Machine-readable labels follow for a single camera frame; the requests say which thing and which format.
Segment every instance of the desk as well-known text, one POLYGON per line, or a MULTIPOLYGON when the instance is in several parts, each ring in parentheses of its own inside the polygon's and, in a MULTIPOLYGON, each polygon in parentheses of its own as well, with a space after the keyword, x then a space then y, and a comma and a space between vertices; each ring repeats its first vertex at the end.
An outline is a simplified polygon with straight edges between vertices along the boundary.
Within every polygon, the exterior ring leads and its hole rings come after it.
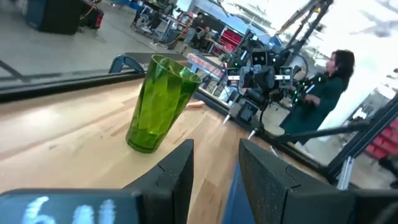
MULTIPOLYGON (((185 139, 195 140, 189 223, 220 223, 239 138, 204 106, 184 111, 153 154, 125 143, 142 80, 0 105, 0 192, 23 187, 122 188, 185 139)), ((268 144, 253 138, 268 149, 268 144)), ((316 173, 282 155, 317 177, 316 173)))

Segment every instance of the green plastic cup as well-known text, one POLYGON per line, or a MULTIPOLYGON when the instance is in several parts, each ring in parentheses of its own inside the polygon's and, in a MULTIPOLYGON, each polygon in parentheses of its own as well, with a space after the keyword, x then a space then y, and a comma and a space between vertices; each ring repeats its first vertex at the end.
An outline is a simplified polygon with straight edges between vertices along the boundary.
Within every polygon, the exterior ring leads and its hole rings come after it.
POLYGON ((200 77, 189 68, 153 55, 127 132, 127 144, 139 152, 154 152, 200 83, 200 77))

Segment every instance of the wooden countertop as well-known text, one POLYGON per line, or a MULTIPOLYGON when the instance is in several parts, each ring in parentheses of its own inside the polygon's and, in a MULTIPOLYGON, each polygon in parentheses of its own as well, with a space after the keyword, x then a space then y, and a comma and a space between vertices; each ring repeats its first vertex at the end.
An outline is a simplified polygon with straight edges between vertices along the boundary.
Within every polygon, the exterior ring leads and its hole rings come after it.
MULTIPOLYGON (((141 81, 0 106, 0 192, 24 187, 122 188, 183 140, 195 140, 189 223, 221 223, 239 138, 249 133, 204 106, 185 110, 159 149, 125 143, 141 81)), ((268 144, 253 139, 268 149, 268 144)), ((299 169, 316 174, 282 156, 299 169)))

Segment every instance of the wooden table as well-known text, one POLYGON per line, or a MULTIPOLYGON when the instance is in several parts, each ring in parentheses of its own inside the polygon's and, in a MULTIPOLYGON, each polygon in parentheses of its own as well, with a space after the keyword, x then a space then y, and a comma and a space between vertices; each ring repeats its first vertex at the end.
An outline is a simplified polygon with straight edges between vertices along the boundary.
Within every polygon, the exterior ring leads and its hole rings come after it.
MULTIPOLYGON (((204 106, 185 110, 159 149, 141 154, 124 137, 141 80, 0 106, 0 192, 23 187, 122 188, 185 139, 195 140, 189 223, 220 223, 249 133, 204 106)), ((268 149, 260 139, 252 139, 268 149)), ((282 155, 289 163, 316 173, 282 155)))

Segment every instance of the gray floor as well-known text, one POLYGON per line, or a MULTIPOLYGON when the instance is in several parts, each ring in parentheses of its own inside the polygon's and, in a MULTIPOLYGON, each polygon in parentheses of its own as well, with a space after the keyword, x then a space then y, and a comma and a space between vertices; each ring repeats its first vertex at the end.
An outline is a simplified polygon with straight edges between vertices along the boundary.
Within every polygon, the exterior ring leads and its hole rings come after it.
MULTIPOLYGON (((150 44, 129 26, 133 15, 101 3, 105 16, 97 33, 75 35, 37 32, 10 5, 0 5, 0 60, 23 75, 107 69, 124 52, 170 52, 150 44)), ((9 75, 0 70, 0 76, 9 75)))

